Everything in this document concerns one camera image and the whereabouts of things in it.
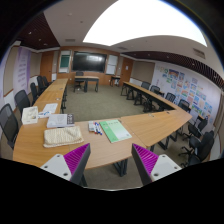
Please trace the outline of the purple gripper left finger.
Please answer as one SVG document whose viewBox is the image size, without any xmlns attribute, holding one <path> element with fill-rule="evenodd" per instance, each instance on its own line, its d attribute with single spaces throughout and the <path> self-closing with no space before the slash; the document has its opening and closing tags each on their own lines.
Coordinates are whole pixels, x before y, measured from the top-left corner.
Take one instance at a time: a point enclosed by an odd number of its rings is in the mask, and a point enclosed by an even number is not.
<svg viewBox="0 0 224 224">
<path fill-rule="evenodd" d="M 90 153 L 90 144 L 87 143 L 65 155 L 54 155 L 41 169 L 79 185 Z"/>
</svg>

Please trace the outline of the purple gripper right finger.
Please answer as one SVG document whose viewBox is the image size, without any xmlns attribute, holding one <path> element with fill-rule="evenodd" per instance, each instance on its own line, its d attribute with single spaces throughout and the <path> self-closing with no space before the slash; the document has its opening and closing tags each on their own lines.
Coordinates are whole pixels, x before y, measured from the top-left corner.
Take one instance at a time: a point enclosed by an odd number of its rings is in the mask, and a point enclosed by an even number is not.
<svg viewBox="0 0 224 224">
<path fill-rule="evenodd" d="M 137 144 L 132 144 L 132 156 L 143 185 L 181 170 L 181 167 L 167 155 L 156 155 Z"/>
</svg>

